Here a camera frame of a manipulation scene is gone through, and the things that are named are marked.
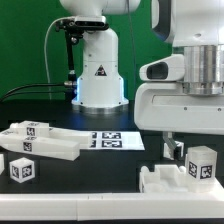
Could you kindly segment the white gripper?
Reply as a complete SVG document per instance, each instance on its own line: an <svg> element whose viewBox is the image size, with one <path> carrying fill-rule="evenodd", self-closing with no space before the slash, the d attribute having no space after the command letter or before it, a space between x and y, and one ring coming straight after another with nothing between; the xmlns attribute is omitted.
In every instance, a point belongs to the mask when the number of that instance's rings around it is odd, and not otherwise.
<svg viewBox="0 0 224 224"><path fill-rule="evenodd" d="M134 122L141 130L164 131L163 156L175 160L180 147L172 132L224 135L224 95L190 96L180 83L144 83L136 92Z"/></svg>

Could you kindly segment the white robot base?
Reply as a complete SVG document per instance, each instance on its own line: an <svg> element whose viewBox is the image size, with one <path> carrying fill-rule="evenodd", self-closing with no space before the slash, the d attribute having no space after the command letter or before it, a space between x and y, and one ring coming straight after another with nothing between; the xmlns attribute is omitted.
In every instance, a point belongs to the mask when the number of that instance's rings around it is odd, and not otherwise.
<svg viewBox="0 0 224 224"><path fill-rule="evenodd" d="M60 0L73 16L96 18L125 14L127 0ZM84 33L83 72L77 81L75 110L110 114L127 108L124 81L118 72L118 36L111 29Z"/></svg>

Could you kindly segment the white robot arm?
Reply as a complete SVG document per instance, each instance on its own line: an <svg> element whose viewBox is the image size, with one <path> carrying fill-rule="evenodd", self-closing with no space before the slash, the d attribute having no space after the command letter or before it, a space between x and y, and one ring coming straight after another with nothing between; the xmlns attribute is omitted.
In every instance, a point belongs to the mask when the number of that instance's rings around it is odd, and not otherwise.
<svg viewBox="0 0 224 224"><path fill-rule="evenodd" d="M140 68L134 121L174 158L175 132L224 135L224 0L152 0L151 28L172 54Z"/></svg>

